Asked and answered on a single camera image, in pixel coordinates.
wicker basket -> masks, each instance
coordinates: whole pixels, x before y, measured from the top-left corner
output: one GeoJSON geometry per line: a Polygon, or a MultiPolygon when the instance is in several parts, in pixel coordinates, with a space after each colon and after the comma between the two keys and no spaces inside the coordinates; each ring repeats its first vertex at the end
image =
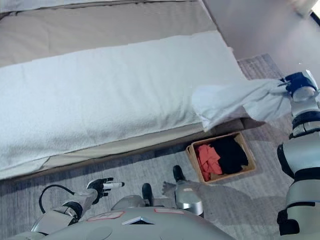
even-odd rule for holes
{"type": "Polygon", "coordinates": [[[186,152],[187,152],[187,155],[189,157],[189,160],[190,160],[193,168],[195,169],[195,171],[198,175],[200,182],[206,183],[206,184],[213,183],[215,181],[226,179],[226,178],[231,178],[233,176],[237,176],[240,174],[249,173],[249,172],[252,172],[256,169],[256,164],[255,164],[255,159],[253,157],[253,154],[252,154],[251,150],[248,148],[248,145],[246,144],[244,136],[241,134],[241,132],[234,132],[234,133],[230,133],[230,134],[223,135],[223,136],[218,136],[218,137],[208,138],[205,140],[195,141],[186,148],[186,152]],[[234,136],[234,140],[242,147],[242,149],[245,152],[246,157],[248,159],[248,166],[242,166],[242,170],[240,172],[237,172],[234,174],[217,175],[217,174],[211,173],[211,175],[210,175],[211,179],[209,181],[205,181],[205,179],[201,173],[200,167],[199,167],[199,163],[197,160],[197,155],[196,155],[195,149],[198,146],[201,146],[203,144],[210,144],[210,143],[214,142],[215,140],[222,139],[225,137],[230,137],[230,136],[234,136]]]}

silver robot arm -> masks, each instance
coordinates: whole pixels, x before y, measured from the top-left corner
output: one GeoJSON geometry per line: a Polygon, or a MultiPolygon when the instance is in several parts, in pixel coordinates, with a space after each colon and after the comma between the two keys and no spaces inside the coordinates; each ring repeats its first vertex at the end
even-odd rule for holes
{"type": "Polygon", "coordinates": [[[292,128],[277,155],[282,170],[294,179],[286,208],[278,213],[281,240],[320,238],[320,104],[309,71],[285,78],[291,95],[292,128]]]}
{"type": "Polygon", "coordinates": [[[91,205],[108,195],[107,191],[114,187],[123,187],[124,183],[107,183],[113,178],[91,181],[86,190],[74,193],[72,198],[62,206],[45,212],[33,225],[30,232],[15,235],[8,240],[39,240],[70,225],[77,223],[91,205]]]}

black cable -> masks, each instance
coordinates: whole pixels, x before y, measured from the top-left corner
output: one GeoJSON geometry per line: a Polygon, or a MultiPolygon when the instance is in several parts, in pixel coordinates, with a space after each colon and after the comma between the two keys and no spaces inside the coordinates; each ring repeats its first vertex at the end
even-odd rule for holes
{"type": "Polygon", "coordinates": [[[46,213],[44,207],[42,206],[42,196],[44,195],[45,191],[48,190],[49,188],[53,188],[53,187],[57,187],[57,188],[61,188],[65,191],[67,191],[68,193],[74,195],[75,192],[71,191],[69,188],[65,187],[65,186],[62,186],[62,185],[59,185],[59,184],[52,184],[52,185],[49,185],[47,186],[45,189],[42,190],[40,196],[39,196],[39,207],[41,209],[41,212],[44,214],[46,213]]]}

black shoe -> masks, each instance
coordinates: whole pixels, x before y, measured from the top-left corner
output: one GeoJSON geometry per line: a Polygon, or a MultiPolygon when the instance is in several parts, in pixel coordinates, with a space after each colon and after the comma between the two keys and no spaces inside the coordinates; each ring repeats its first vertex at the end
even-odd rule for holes
{"type": "Polygon", "coordinates": [[[175,165],[173,167],[173,177],[174,177],[176,182],[178,182],[180,180],[186,181],[184,173],[182,172],[182,169],[181,169],[181,167],[179,165],[175,165]]]}
{"type": "Polygon", "coordinates": [[[143,197],[143,199],[149,201],[149,204],[146,204],[146,207],[152,207],[154,205],[154,195],[152,193],[152,188],[149,183],[143,184],[142,197],[143,197]]]}

label on robot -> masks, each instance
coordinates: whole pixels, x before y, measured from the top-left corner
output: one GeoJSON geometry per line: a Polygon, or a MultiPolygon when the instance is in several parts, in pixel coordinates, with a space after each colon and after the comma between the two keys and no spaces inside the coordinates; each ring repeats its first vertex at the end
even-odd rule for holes
{"type": "Polygon", "coordinates": [[[173,208],[155,208],[154,211],[158,214],[185,214],[183,211],[173,208]]]}
{"type": "Polygon", "coordinates": [[[124,211],[117,211],[117,212],[105,212],[99,214],[97,216],[93,216],[88,218],[87,222],[97,221],[97,220],[105,220],[105,219],[117,219],[121,217],[125,212],[124,211]]]}

